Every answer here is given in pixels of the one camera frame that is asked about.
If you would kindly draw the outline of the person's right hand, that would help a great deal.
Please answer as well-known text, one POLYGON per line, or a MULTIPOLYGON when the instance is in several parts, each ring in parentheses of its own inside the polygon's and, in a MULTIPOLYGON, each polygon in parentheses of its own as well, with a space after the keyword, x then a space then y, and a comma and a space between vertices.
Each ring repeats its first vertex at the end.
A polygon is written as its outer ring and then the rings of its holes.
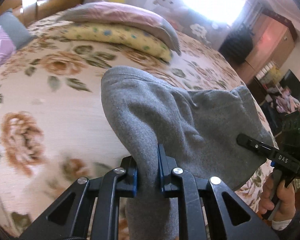
MULTIPOLYGON (((273 209, 275 208, 275 204, 270 200, 270 195, 273 188, 273 175, 270 174, 263 185, 263 191, 258 203, 258 211, 262 215, 264 215, 267 211, 273 211, 273 209)), ((281 181, 281 183, 277 187, 276 195, 279 200, 281 200, 281 204, 277 212, 275 213, 273 220, 276 222, 281 222, 293 219, 296 213, 295 192, 293 185, 285 187, 285 181, 281 181)))

